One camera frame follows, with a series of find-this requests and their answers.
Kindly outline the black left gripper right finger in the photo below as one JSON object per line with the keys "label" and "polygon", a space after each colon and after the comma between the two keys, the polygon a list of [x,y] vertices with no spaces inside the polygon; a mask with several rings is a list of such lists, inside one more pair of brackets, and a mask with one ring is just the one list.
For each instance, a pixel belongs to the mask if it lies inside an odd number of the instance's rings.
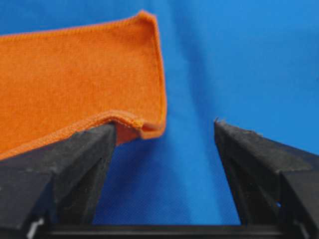
{"label": "black left gripper right finger", "polygon": [[319,236],[319,157],[214,122],[214,140],[240,222],[275,226],[287,238]]}

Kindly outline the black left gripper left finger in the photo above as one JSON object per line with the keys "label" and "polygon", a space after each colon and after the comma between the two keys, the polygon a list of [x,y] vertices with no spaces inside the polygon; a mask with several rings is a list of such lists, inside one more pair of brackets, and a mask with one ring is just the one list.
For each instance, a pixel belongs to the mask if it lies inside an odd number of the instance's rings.
{"label": "black left gripper left finger", "polygon": [[31,239],[44,224],[91,223],[115,144],[110,123],[2,160],[1,238]]}

